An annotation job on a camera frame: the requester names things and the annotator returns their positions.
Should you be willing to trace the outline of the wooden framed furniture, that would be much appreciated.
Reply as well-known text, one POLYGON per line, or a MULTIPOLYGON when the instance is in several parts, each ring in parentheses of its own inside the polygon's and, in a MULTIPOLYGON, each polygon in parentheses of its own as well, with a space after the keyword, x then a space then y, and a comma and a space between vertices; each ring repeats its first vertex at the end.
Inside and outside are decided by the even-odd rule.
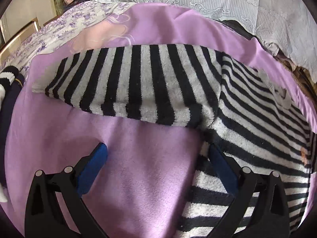
POLYGON ((40 30, 40 25, 38 19, 34 18, 25 26, 23 26, 12 38, 4 43, 1 47, 1 63, 3 63, 13 52, 15 52, 18 47, 33 33, 40 30))

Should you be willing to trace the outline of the black white striped sweater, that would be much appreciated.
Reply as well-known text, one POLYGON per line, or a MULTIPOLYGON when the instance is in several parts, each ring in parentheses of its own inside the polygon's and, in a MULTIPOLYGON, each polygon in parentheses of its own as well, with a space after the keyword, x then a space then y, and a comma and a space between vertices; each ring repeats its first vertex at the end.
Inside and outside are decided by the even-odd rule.
POLYGON ((316 134, 264 70, 203 46, 134 45, 64 58, 32 90, 88 113, 200 130, 207 147, 239 165, 277 171, 286 226, 299 229, 316 170, 316 134))

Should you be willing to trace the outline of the white lace cover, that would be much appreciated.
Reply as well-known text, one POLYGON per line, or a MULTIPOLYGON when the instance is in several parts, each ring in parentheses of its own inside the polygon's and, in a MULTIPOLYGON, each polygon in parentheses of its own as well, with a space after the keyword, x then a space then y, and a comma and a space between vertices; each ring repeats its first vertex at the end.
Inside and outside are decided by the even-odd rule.
POLYGON ((316 80, 316 21, 303 0, 96 0, 166 3, 214 20, 234 20, 272 54, 282 51, 316 80))

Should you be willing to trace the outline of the purple fleece blanket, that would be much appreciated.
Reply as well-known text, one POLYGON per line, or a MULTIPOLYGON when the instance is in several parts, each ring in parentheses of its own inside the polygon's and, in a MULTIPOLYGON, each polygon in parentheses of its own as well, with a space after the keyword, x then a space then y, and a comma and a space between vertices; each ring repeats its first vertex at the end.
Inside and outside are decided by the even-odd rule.
POLYGON ((92 44, 191 44, 224 51, 248 66, 264 69, 288 89, 311 124, 316 112, 291 73, 262 49, 221 23, 191 9, 137 4, 111 15, 53 53, 33 58, 16 102, 5 145, 8 202, 2 204, 19 231, 34 173, 57 173, 106 143, 109 157, 90 192, 90 212, 111 237, 172 237, 190 186, 201 139, 194 130, 102 117, 33 93, 32 84, 50 64, 92 44))

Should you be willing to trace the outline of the floral lavender bedsheet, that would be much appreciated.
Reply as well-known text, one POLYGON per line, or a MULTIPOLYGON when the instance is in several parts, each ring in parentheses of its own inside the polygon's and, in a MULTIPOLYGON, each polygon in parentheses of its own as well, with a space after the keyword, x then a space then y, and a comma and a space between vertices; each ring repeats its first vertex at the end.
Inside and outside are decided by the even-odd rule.
POLYGON ((121 15, 134 5, 136 4, 133 2, 97 1, 78 4, 25 39, 1 64, 1 71, 7 66, 15 66, 19 70, 27 69, 35 56, 53 53, 84 29, 105 20, 108 16, 121 15))

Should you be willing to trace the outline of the dark navy striped garment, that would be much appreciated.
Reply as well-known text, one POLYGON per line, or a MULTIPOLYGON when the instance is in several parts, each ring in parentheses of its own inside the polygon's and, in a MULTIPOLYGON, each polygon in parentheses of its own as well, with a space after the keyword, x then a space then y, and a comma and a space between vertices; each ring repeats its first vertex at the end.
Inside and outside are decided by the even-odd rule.
POLYGON ((5 144, 15 102, 24 86, 24 76, 15 66, 1 72, 1 185, 7 187, 5 178, 5 144))

